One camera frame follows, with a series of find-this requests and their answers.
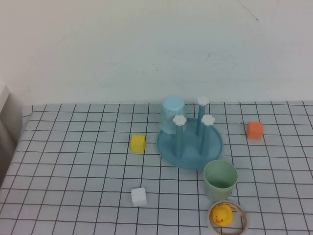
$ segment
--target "round blue tray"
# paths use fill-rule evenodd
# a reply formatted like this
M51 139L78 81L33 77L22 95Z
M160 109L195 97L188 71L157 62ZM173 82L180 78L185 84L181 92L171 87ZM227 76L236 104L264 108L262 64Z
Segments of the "round blue tray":
M160 155L176 167L194 170L203 169L208 162L217 159L223 150L223 140L220 133L214 126L211 126L209 153L207 156L202 156L199 153L201 136L196 135L196 126L196 118L187 118L187 128L183 132L181 158L176 158L174 155L175 135L160 131L156 141Z

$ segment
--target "white cube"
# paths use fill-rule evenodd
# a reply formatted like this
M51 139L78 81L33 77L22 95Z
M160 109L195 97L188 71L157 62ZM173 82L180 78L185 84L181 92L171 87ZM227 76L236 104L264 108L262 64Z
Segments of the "white cube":
M134 207L139 207L147 204L145 188L132 189L132 202Z

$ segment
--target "white flower-shaped peg top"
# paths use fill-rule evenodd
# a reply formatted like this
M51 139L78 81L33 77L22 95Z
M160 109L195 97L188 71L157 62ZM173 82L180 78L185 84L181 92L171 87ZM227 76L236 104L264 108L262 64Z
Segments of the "white flower-shaped peg top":
M209 103L209 99L205 96L201 96L197 100L198 100L198 104L201 106L207 105Z
M201 122L206 126L213 125L214 121L215 121L215 118L212 117L212 115L210 114L204 115L201 119Z
M184 115L176 115L173 118L173 122L177 125L177 126L183 126L186 122L187 122L187 118L184 117Z

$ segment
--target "yellow cube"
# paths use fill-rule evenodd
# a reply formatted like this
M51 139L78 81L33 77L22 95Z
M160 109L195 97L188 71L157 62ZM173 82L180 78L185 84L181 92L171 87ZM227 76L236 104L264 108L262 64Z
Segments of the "yellow cube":
M133 135L131 141L131 149L134 153L144 153L146 147L146 137Z

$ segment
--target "orange cube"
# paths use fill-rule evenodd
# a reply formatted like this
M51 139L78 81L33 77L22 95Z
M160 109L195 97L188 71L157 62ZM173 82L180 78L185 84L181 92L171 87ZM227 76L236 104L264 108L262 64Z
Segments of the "orange cube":
M263 123L257 121L249 122L246 135L248 139L261 140L263 135Z

